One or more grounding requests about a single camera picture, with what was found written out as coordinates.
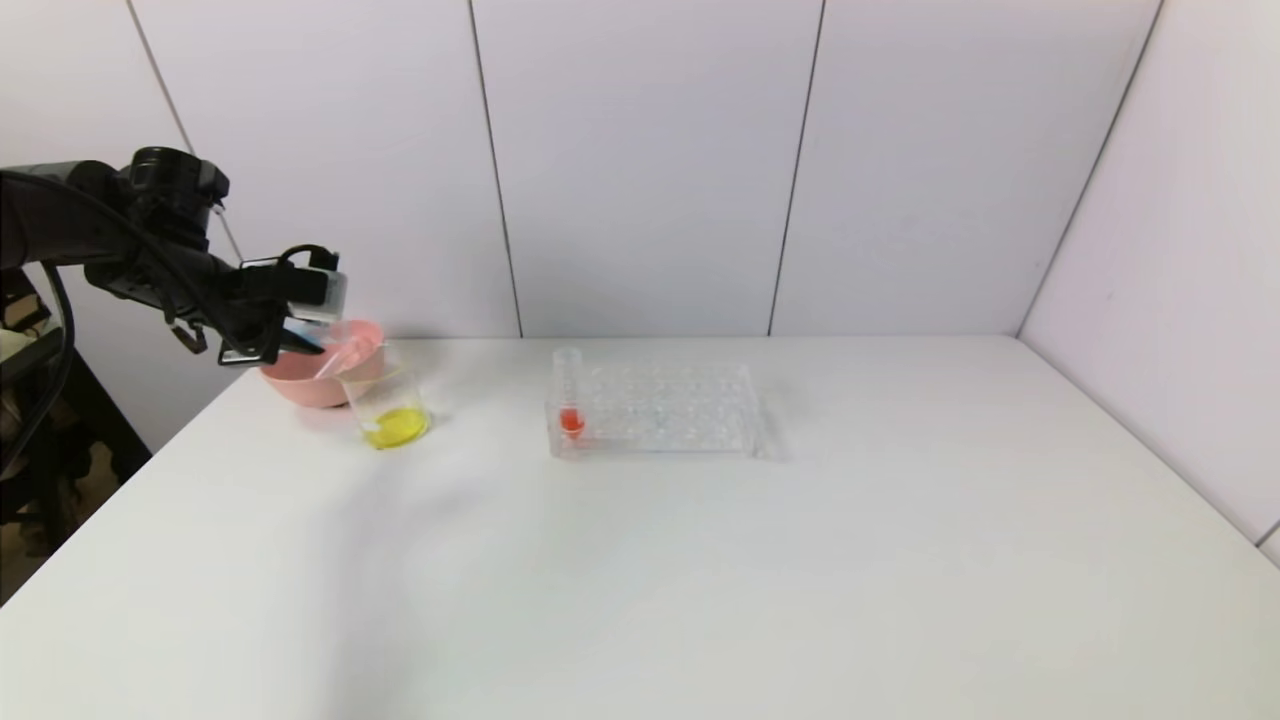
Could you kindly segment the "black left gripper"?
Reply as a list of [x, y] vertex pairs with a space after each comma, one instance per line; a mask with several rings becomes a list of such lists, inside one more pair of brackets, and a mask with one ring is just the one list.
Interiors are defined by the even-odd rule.
[[192, 324], [214, 331], [234, 354], [274, 359], [282, 354], [320, 355], [323, 340], [310, 331], [283, 329], [284, 275], [291, 260], [269, 258], [233, 268], [214, 255], [192, 259]]

